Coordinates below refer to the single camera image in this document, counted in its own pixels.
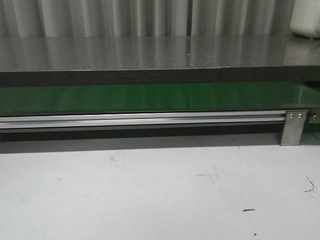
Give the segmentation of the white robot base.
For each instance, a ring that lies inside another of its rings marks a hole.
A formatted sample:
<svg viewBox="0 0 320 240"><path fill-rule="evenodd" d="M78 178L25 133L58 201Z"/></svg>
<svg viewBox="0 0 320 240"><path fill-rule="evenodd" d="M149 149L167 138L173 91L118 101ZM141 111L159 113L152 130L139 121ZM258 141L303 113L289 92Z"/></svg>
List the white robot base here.
<svg viewBox="0 0 320 240"><path fill-rule="evenodd" d="M310 39L319 39L320 1L295 0L289 28L295 35Z"/></svg>

